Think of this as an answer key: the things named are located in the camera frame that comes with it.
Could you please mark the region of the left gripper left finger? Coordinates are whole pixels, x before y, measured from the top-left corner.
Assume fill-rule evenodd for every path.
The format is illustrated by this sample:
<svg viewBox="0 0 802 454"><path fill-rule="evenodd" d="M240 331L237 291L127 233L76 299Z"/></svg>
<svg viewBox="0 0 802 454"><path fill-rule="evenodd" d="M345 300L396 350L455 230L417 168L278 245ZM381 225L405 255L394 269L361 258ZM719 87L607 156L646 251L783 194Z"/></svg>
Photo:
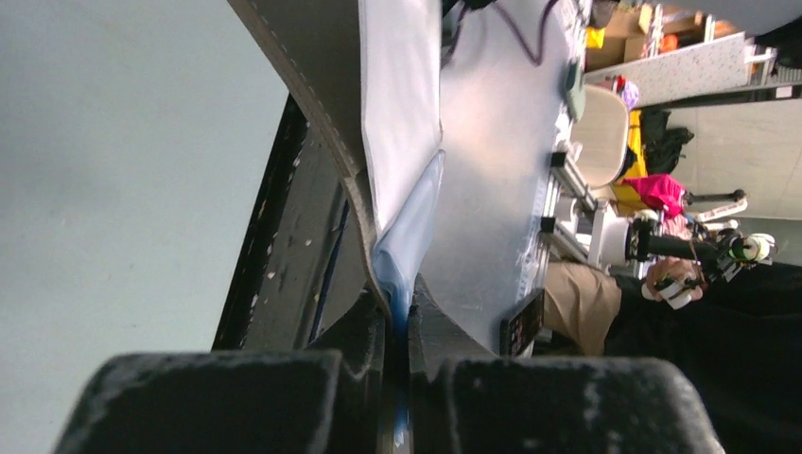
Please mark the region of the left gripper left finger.
<svg viewBox="0 0 802 454"><path fill-rule="evenodd" d="M132 354L87 383L60 453L375 453L385 319L362 294L303 350Z"/></svg>

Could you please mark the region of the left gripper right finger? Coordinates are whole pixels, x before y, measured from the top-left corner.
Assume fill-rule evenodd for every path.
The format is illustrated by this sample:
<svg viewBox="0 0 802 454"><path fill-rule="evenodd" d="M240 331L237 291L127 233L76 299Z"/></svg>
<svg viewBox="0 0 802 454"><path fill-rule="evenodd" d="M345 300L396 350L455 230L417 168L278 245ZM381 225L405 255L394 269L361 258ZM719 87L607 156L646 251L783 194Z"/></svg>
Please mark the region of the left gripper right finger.
<svg viewBox="0 0 802 454"><path fill-rule="evenodd" d="M718 453L699 394L656 359L501 358L418 278L409 315L414 453Z"/></svg>

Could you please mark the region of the grey felt card holder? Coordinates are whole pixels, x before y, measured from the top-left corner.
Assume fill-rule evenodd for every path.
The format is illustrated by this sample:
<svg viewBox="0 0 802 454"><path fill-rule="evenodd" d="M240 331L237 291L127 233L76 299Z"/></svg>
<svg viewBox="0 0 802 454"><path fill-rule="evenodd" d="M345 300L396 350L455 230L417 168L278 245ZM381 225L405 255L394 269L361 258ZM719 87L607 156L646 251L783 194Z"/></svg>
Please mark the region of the grey felt card holder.
<svg viewBox="0 0 802 454"><path fill-rule="evenodd" d="M234 1L231 5L326 145L356 220L391 346L378 449L408 441L407 333L431 240L441 148L437 1Z"/></svg>

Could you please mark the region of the person in background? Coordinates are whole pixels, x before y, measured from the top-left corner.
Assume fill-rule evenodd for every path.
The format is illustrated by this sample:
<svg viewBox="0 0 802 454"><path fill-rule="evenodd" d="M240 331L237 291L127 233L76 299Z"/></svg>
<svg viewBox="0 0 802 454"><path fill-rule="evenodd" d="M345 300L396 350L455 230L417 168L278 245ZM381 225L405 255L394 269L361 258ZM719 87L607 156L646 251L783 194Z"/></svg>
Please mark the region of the person in background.
<svg viewBox="0 0 802 454"><path fill-rule="evenodd" d="M801 449L801 269L758 265L730 282L695 288L672 308L656 283L695 265L675 257L642 279L552 262L546 328L587 356L659 358L693 384L728 453Z"/></svg>

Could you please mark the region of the beige chair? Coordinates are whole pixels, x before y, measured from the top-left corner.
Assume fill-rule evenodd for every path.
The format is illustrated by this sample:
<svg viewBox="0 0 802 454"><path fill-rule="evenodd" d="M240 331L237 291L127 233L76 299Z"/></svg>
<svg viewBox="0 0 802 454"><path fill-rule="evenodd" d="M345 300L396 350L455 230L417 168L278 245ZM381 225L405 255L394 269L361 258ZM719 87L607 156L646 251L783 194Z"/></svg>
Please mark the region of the beige chair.
<svg viewBox="0 0 802 454"><path fill-rule="evenodd" d="M624 168L630 111L619 95L597 85L585 85L584 99L584 114L570 139L582 146L576 166L597 189L616 181Z"/></svg>

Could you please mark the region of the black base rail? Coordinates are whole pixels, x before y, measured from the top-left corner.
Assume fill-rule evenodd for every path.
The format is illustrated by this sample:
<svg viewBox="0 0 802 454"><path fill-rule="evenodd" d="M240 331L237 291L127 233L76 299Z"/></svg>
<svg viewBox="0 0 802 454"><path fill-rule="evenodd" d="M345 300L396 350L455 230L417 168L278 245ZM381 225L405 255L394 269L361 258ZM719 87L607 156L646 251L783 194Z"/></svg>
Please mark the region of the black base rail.
<svg viewBox="0 0 802 454"><path fill-rule="evenodd" d="M270 150L212 347L291 350L322 330L349 203L293 97Z"/></svg>

